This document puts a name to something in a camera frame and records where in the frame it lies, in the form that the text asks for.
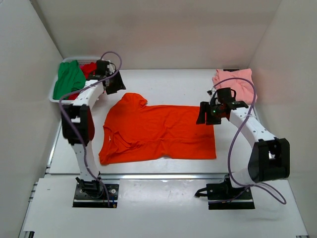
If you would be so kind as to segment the orange t shirt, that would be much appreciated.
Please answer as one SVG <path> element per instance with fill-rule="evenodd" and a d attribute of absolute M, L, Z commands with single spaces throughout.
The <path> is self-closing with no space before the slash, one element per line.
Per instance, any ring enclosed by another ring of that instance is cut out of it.
<path fill-rule="evenodd" d="M 126 93 L 109 110 L 101 165 L 155 160 L 216 159 L 214 129 L 197 124 L 198 106 L 154 105 L 137 93 Z"/>

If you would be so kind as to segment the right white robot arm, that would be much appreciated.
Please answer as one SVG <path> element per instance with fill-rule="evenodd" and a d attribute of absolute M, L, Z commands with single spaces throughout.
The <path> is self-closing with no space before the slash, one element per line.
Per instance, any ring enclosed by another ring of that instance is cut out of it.
<path fill-rule="evenodd" d="M 290 175 L 290 143 L 270 133 L 253 115 L 253 105 L 236 100 L 231 88 L 208 91 L 211 99 L 200 103 L 197 124 L 218 125 L 227 119 L 237 127 L 234 139 L 241 134 L 252 151 L 247 167 L 238 172 L 228 171 L 229 182 L 222 186 L 222 194 L 234 198 L 240 187 L 261 182 L 286 179 Z"/>

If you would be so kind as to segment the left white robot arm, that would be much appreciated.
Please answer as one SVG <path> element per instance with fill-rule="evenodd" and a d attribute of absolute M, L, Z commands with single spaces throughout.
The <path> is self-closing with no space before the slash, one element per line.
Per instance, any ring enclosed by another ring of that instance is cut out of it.
<path fill-rule="evenodd" d="M 83 89 L 74 94 L 78 96 L 70 103 L 59 102 L 62 118 L 62 135 L 71 145 L 77 159 L 80 176 L 77 182 L 92 197 L 99 197 L 103 193 L 100 182 L 100 171 L 95 163 L 92 140 L 95 136 L 95 126 L 91 109 L 99 96 L 108 95 L 125 90 L 119 70 L 108 60 L 96 61 L 96 69 L 88 73 L 88 79 Z"/>

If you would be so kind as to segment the red t shirt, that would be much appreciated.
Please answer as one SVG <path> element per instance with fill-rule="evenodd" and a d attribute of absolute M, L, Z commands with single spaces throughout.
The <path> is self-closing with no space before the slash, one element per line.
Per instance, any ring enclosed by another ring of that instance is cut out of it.
<path fill-rule="evenodd" d="M 85 64 L 80 66 L 80 69 L 82 70 L 86 80 L 88 80 L 88 77 L 90 74 L 94 75 L 94 71 L 97 69 L 97 65 L 95 62 L 91 62 L 89 64 Z M 70 95 L 67 99 L 68 100 L 75 100 L 78 97 L 79 93 Z"/>

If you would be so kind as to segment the white plastic basket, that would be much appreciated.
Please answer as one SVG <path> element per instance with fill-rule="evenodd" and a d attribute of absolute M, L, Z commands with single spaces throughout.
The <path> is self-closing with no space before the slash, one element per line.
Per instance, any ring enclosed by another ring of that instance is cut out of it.
<path fill-rule="evenodd" d="M 96 69 L 98 57 L 65 58 L 58 67 L 49 100 L 57 103 L 61 96 L 85 87 L 90 72 Z"/>

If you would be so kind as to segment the green t shirt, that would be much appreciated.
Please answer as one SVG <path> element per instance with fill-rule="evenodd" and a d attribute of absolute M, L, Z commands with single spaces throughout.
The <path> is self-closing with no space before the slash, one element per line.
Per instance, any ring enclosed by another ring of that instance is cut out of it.
<path fill-rule="evenodd" d="M 53 99 L 59 100 L 63 95 L 82 89 L 86 78 L 80 69 L 79 62 L 62 62 L 59 65 L 57 81 L 53 89 Z"/>

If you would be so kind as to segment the pink folded t shirt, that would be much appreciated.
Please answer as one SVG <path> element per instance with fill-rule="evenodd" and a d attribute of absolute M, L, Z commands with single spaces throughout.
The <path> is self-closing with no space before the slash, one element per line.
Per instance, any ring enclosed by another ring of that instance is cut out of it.
<path fill-rule="evenodd" d="M 215 76 L 212 78 L 213 84 L 217 84 L 222 82 L 228 78 L 244 78 L 251 83 L 252 81 L 252 70 L 242 69 L 236 71 L 225 71 L 222 69 L 217 69 Z M 237 101 L 244 101 L 246 104 L 251 104 L 254 97 L 254 91 L 250 83 L 241 80 L 241 79 L 233 79 L 222 82 L 221 84 L 216 86 L 216 89 L 227 88 L 230 87 L 231 89 L 236 91 L 236 100 Z"/>

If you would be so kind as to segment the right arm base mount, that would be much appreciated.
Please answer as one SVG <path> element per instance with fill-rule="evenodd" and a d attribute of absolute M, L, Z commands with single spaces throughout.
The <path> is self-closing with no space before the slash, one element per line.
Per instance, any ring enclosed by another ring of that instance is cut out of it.
<path fill-rule="evenodd" d="M 253 210 L 255 209 L 251 189 L 248 187 L 234 188 L 229 178 L 220 183 L 207 183 L 198 189 L 196 198 L 206 197 L 209 210 Z"/>

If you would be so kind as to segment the aluminium table rail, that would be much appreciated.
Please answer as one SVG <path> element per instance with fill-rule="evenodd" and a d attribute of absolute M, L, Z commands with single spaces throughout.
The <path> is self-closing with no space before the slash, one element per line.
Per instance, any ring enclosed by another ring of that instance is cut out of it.
<path fill-rule="evenodd" d="M 223 173 L 189 173 L 189 174 L 101 174 L 102 180 L 171 180 L 171 179 L 222 179 Z"/>

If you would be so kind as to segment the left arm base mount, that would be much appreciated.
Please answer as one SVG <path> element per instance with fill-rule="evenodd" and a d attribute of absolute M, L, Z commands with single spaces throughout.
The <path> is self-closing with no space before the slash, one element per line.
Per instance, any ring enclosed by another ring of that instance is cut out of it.
<path fill-rule="evenodd" d="M 73 207 L 75 208 L 117 208 L 119 184 L 105 184 L 108 194 L 98 181 L 84 181 L 76 178 Z"/>

